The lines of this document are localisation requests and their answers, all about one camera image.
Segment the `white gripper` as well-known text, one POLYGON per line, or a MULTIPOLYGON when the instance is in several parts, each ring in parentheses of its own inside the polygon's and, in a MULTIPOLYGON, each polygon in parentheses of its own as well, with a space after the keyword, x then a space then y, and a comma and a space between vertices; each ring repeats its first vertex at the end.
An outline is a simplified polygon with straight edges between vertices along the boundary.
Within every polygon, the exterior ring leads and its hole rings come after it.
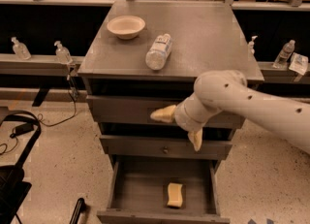
POLYGON ((176 124, 188 131, 188 138, 195 151, 202 147, 202 128, 208 120, 218 114, 220 110, 213 106, 204 105, 196 93, 187 97, 180 104, 167 106, 154 111, 150 118, 155 121, 176 124))

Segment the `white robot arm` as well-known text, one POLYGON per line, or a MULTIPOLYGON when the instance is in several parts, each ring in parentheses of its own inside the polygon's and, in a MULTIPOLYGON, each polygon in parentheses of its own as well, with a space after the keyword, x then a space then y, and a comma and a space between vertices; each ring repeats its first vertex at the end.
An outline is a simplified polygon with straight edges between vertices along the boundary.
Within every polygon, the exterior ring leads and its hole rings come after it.
POLYGON ((175 122, 188 132, 194 150, 200 150, 202 128, 219 112, 241 115, 310 153, 310 105, 250 89, 245 76, 235 70, 199 75, 191 96, 153 112, 150 117, 155 121, 175 122))

